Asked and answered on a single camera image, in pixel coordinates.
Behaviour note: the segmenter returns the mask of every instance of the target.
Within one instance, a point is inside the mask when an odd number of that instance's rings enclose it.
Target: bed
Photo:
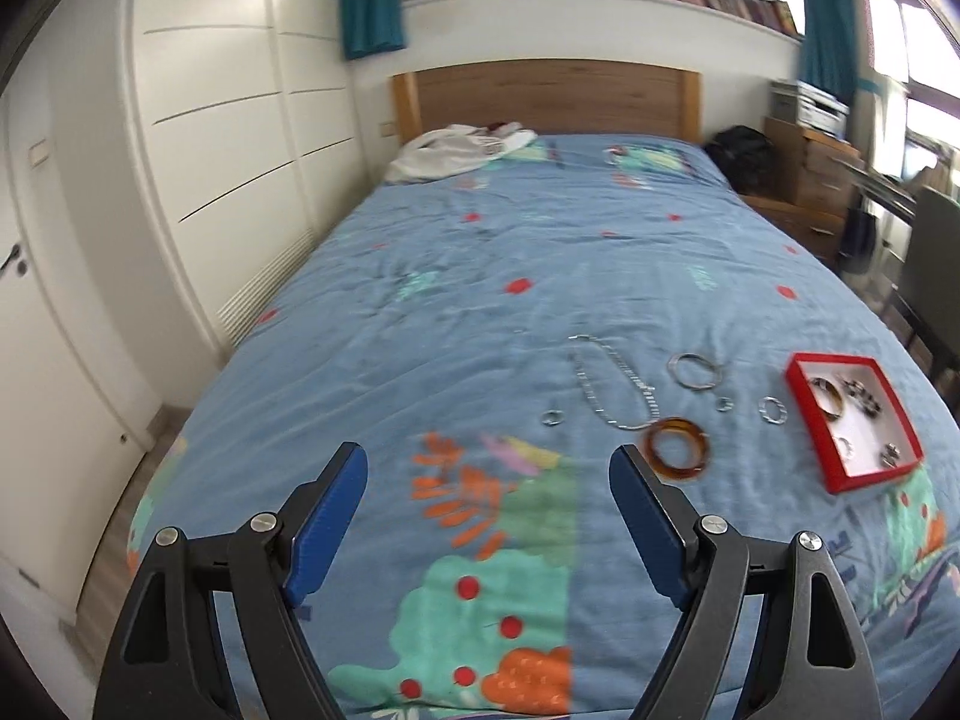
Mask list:
[[[957,426],[866,306],[689,142],[696,74],[484,63],[399,76],[395,100],[404,141],[511,119],[541,138],[482,170],[382,186],[340,224],[194,410],[137,510],[131,567],[163,526],[205,536],[277,508],[354,440],[368,488],[299,611],[344,711],[625,718],[679,614],[611,498],[608,459],[635,436],[584,397],[570,337],[589,335],[656,388],[661,413],[710,435],[707,469],[681,483],[700,512],[748,536],[824,538],[884,716],[910,717],[960,648]],[[923,468],[828,494],[784,380],[800,350],[880,360]],[[648,418],[603,349],[577,351],[609,415]],[[681,388],[666,367],[680,352],[720,362],[720,388]],[[784,425],[760,419],[767,395]],[[255,712],[235,618],[218,610]],[[747,603],[711,717],[736,705],[757,615]]]

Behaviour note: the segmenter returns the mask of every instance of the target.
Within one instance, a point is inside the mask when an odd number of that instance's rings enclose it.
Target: door handle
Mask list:
[[[7,255],[7,259],[3,261],[3,265],[0,265],[0,276],[2,276],[13,263],[17,263],[16,272],[18,274],[21,276],[25,274],[27,272],[27,263],[18,262],[22,256],[23,247],[21,247],[19,244],[13,244],[10,254]]]

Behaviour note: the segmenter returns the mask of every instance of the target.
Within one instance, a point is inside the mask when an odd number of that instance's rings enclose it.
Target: wooden headboard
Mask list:
[[[450,124],[544,134],[640,133],[699,143],[700,74],[598,59],[511,59],[392,79],[400,143]]]

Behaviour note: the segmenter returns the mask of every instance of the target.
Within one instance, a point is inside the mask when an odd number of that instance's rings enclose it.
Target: necklace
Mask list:
[[[608,425],[616,427],[620,430],[644,430],[645,428],[652,425],[656,420],[659,420],[659,406],[656,405],[656,399],[654,399],[654,388],[640,379],[640,376],[634,372],[630,365],[627,365],[627,362],[620,357],[616,349],[612,346],[609,346],[603,341],[600,341],[600,338],[590,336],[587,334],[579,334],[577,336],[570,336],[570,341],[588,341],[589,343],[595,343],[603,351],[608,354],[613,362],[616,363],[616,366],[620,368],[620,371],[626,376],[634,386],[640,390],[640,393],[643,395],[643,399],[647,402],[647,410],[650,412],[651,420],[645,422],[642,425],[623,425],[620,422],[617,422],[615,419],[608,417],[606,410],[600,405],[600,401],[597,400],[596,392],[593,389],[593,383],[590,381],[589,376],[587,376],[587,369],[584,367],[584,360],[580,356],[579,351],[576,348],[570,349],[570,359],[573,360],[574,370],[577,372],[577,381],[580,382],[580,389],[584,391],[584,396],[587,397],[587,403],[589,403],[593,412],[601,419],[603,419]]]

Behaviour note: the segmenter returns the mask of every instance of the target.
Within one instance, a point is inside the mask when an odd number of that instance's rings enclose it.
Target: teal curtain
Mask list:
[[[406,46],[400,0],[340,0],[344,56],[359,59]]]
[[[800,80],[851,105],[857,70],[856,0],[803,0],[806,35],[800,47]]]

